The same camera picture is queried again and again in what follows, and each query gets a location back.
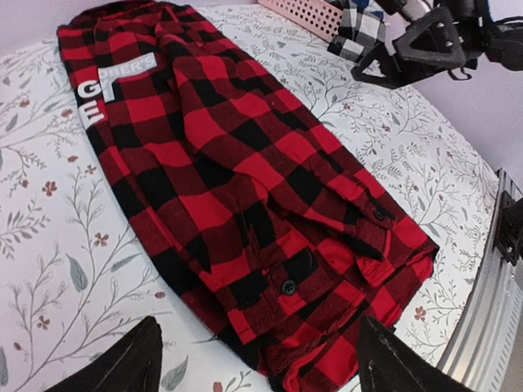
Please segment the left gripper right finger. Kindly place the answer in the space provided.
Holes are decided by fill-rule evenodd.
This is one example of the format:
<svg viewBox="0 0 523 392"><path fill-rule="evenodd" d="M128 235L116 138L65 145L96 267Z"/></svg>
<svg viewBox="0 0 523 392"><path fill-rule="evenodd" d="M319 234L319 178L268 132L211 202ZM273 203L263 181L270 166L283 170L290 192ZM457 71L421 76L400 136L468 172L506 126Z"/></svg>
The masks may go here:
<svg viewBox="0 0 523 392"><path fill-rule="evenodd" d="M360 320L357 359L363 392L471 391L425 362L375 318Z"/></svg>

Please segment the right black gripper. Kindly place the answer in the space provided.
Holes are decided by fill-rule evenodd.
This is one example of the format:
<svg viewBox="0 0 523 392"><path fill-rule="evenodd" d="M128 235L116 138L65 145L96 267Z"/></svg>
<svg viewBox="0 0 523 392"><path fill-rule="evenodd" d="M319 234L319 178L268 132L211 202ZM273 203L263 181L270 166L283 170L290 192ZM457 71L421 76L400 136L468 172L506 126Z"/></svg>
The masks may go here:
<svg viewBox="0 0 523 392"><path fill-rule="evenodd" d="M407 22L403 35L392 41L391 55L377 44L351 70L357 82L388 89L402 86L402 76L427 69L459 69L466 80L487 59L507 70L522 71L522 18L494 20L488 1L434 1L433 7L399 7Z"/></svg>

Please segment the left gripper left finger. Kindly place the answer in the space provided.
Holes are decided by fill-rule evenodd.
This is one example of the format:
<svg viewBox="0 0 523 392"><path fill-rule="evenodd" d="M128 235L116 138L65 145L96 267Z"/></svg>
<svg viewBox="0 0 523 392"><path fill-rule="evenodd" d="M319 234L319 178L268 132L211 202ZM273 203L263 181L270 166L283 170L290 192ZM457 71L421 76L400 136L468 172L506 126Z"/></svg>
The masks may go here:
<svg viewBox="0 0 523 392"><path fill-rule="evenodd" d="M157 392L163 359L162 330L143 318L95 361L48 392Z"/></svg>

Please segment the red black plaid shirt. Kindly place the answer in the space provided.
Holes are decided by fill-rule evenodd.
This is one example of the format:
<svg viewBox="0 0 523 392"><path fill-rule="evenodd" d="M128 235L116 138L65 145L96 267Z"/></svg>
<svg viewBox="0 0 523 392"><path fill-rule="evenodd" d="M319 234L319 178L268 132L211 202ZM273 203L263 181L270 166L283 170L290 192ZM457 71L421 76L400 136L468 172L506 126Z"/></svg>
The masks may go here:
<svg viewBox="0 0 523 392"><path fill-rule="evenodd" d="M437 245L194 8L114 2L57 37L92 148L164 281L273 390L340 390L360 318L396 324Z"/></svg>

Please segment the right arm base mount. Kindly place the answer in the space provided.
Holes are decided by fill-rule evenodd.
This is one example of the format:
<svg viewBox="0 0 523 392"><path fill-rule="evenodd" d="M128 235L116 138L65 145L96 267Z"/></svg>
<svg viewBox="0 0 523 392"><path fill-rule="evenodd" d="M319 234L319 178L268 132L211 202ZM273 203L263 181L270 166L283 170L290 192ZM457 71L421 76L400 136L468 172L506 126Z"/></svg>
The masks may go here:
<svg viewBox="0 0 523 392"><path fill-rule="evenodd" d="M501 193L494 246L513 266L522 258L522 199L515 201L506 190Z"/></svg>

